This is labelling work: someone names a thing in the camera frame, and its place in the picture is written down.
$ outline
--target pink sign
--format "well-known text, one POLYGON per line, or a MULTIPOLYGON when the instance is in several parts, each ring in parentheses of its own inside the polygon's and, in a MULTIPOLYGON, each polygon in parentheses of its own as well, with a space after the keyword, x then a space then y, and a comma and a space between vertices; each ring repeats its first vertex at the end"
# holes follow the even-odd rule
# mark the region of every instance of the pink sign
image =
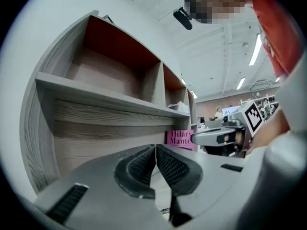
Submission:
POLYGON ((169 130, 167 132, 167 144, 187 148, 194 151, 194 144, 191 142, 193 130, 169 130))

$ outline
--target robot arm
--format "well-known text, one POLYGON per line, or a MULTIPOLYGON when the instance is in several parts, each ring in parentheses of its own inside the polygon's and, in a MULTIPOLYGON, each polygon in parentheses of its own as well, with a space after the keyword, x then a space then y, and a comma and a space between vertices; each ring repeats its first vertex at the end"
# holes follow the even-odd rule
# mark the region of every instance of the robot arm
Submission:
POLYGON ((204 147, 230 146, 246 151, 264 120, 254 101, 249 101, 234 113, 225 116, 220 128, 212 128, 191 136, 191 141, 204 147))

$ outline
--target red shirt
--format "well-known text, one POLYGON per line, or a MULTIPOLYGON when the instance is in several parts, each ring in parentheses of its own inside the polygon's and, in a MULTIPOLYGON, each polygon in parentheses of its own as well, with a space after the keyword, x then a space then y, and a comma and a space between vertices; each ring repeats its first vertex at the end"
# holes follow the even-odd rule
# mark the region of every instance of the red shirt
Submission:
POLYGON ((290 74, 303 49, 283 8, 276 0, 252 0, 262 27, 262 45, 273 64, 276 77, 290 74))

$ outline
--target red shelf back panel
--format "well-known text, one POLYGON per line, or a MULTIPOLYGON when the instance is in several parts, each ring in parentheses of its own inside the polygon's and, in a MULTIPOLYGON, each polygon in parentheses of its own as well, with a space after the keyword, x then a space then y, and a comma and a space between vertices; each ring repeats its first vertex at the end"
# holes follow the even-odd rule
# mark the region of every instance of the red shelf back panel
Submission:
POLYGON ((164 86, 168 91, 176 91, 185 87, 181 80, 166 66, 163 65, 164 86))
POLYGON ((115 25, 90 16, 83 46, 142 74, 160 60, 144 45, 115 25))

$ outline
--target hand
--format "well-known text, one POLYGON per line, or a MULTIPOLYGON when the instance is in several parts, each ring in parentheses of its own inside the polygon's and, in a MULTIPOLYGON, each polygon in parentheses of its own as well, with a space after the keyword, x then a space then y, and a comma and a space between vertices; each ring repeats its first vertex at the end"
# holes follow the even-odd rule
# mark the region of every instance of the hand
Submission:
POLYGON ((256 133, 252 146, 247 151, 247 155, 256 148, 269 145, 271 141, 279 135, 286 133, 289 129, 283 111, 278 107, 272 117, 270 117, 270 119, 266 121, 256 133))

